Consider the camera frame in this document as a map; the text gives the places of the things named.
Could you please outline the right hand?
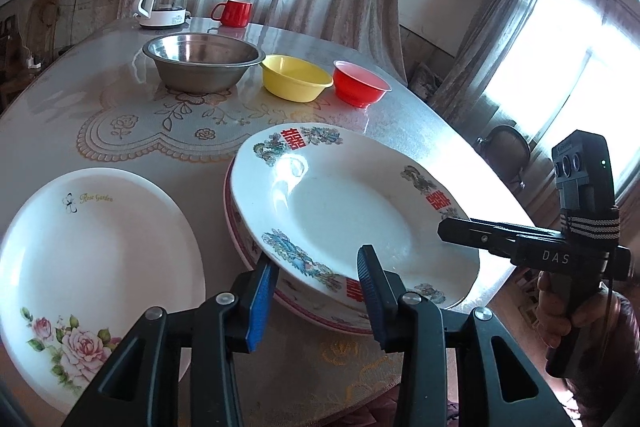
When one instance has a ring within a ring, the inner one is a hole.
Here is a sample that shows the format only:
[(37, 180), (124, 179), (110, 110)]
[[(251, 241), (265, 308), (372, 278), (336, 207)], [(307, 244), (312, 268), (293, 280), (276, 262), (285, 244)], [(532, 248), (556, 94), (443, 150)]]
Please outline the right hand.
[(565, 300), (552, 289), (551, 274), (538, 275), (537, 332), (549, 348), (557, 348), (572, 329), (596, 326), (609, 340), (630, 339), (638, 346), (639, 327), (630, 301), (604, 285), (573, 313)]

